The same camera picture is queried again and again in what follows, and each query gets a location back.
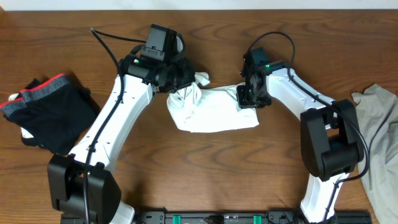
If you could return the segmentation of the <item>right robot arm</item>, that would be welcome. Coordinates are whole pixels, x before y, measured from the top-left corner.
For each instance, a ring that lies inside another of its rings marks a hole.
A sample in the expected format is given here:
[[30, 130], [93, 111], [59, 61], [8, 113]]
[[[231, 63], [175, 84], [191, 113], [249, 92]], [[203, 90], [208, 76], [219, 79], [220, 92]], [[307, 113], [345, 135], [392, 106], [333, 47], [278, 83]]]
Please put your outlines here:
[[296, 220], [336, 223], [334, 205], [340, 186], [364, 159], [353, 104], [322, 95], [288, 63], [269, 60], [261, 47], [248, 50], [243, 60], [245, 83], [237, 87], [239, 107], [263, 108], [277, 99], [300, 121], [300, 150], [309, 179]]

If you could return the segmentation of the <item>white t-shirt black print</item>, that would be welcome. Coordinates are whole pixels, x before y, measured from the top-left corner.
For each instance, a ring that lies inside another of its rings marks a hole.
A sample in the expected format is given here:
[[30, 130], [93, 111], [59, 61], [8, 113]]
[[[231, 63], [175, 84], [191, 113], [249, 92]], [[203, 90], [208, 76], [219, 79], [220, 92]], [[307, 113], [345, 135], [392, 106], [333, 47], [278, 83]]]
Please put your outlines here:
[[195, 81], [167, 98], [167, 108], [176, 125], [191, 133], [217, 133], [259, 125], [255, 109], [238, 105], [237, 85], [206, 89], [209, 74], [196, 72]]

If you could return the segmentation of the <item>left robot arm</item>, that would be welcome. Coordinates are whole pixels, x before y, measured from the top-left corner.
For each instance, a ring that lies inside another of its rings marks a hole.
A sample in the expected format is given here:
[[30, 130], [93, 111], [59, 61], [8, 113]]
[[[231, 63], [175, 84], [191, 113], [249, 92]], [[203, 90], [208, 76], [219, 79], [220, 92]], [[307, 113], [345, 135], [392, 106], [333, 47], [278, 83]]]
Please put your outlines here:
[[195, 82], [181, 33], [151, 25], [145, 41], [121, 60], [112, 92], [83, 139], [69, 155], [47, 167], [54, 209], [61, 223], [133, 223], [135, 209], [123, 202], [113, 177], [134, 123], [157, 93], [175, 93]]

